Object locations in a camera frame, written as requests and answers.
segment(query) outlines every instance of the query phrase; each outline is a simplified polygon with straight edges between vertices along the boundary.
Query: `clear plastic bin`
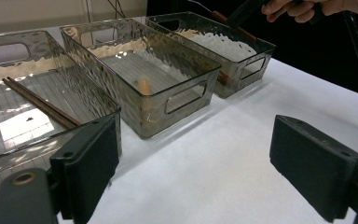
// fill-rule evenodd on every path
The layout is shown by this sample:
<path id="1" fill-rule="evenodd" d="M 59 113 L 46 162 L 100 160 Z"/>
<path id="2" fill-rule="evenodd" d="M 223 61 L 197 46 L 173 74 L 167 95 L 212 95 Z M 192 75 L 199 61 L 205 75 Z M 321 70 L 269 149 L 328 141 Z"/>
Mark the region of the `clear plastic bin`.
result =
<path id="1" fill-rule="evenodd" d="M 220 64 L 134 20 L 60 28 L 67 52 L 149 138 L 211 102 Z"/>
<path id="2" fill-rule="evenodd" d="M 261 79 L 276 48 L 192 12 L 146 17 L 145 24 L 219 62 L 222 68 L 214 92 L 221 98 Z"/>
<path id="3" fill-rule="evenodd" d="M 79 121 L 64 128 L 3 81 L 12 77 Z M 90 121 L 113 116 L 121 154 L 120 106 L 46 31 L 0 35 L 0 184 L 19 170 L 49 168 L 49 157 Z"/>

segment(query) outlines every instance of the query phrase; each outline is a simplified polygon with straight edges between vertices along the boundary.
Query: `wooden chopstick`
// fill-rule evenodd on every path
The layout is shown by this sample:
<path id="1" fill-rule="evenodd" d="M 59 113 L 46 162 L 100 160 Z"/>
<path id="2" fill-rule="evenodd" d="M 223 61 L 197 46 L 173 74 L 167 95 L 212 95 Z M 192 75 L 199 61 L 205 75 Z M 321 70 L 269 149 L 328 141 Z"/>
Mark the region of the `wooden chopstick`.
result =
<path id="1" fill-rule="evenodd" d="M 18 93 L 19 95 L 30 101 L 38 109 L 40 109 L 49 117 L 53 118 L 58 123 L 60 123 L 63 127 L 67 129 L 72 129 L 78 125 L 81 125 L 79 121 L 70 117 L 55 105 L 47 102 L 45 99 L 43 99 L 33 91 L 30 91 L 26 87 L 22 86 L 13 78 L 11 77 L 7 77 L 7 79 L 3 78 L 2 81 L 4 81 L 4 83 L 8 85 L 13 91 L 15 91 L 16 93 Z"/>

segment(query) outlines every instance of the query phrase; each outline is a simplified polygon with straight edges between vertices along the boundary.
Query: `plastic storage bin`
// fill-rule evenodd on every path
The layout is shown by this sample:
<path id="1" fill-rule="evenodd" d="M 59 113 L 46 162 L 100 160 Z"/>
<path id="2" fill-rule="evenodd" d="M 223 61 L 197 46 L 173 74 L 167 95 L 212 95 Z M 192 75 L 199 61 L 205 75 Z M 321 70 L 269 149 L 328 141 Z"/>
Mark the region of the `plastic storage bin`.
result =
<path id="1" fill-rule="evenodd" d="M 6 86 L 12 77 L 29 90 L 77 119 L 63 128 Z M 49 168 L 49 157 L 83 124 L 113 116 L 117 150 L 121 154 L 120 106 L 84 73 L 45 31 L 0 35 L 0 184 L 13 172 Z"/>
<path id="2" fill-rule="evenodd" d="M 220 64 L 134 20 L 60 28 L 65 48 L 149 138 L 211 102 Z"/>
<path id="3" fill-rule="evenodd" d="M 214 92 L 221 98 L 261 79 L 276 47 L 192 12 L 146 17 L 145 24 L 219 62 L 222 68 Z"/>

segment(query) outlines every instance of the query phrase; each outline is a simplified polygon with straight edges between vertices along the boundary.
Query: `human hand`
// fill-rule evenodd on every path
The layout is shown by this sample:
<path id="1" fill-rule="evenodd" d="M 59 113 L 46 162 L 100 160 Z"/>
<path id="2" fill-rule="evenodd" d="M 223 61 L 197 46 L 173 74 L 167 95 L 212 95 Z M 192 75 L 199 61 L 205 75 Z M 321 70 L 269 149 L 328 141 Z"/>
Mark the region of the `human hand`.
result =
<path id="1" fill-rule="evenodd" d="M 296 22 L 307 22 L 315 15 L 313 9 L 316 3 L 322 5 L 322 12 L 325 16 L 344 10 L 345 0 L 305 0 L 300 4 L 292 0 L 271 0 L 266 5 L 262 6 L 261 12 L 267 15 L 267 21 L 274 22 L 282 14 L 287 12 L 291 17 L 295 18 Z"/>

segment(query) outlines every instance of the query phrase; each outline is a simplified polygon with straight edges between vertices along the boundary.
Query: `white table surface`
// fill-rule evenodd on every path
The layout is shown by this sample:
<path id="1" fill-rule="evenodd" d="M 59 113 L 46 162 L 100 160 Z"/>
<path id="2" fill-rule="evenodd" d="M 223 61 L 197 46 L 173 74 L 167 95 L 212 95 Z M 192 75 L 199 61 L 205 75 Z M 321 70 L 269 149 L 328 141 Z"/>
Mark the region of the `white table surface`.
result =
<path id="1" fill-rule="evenodd" d="M 327 223 L 269 161 L 276 115 L 358 152 L 358 93 L 272 59 L 260 81 L 148 140 L 122 121 L 123 155 L 89 223 Z"/>

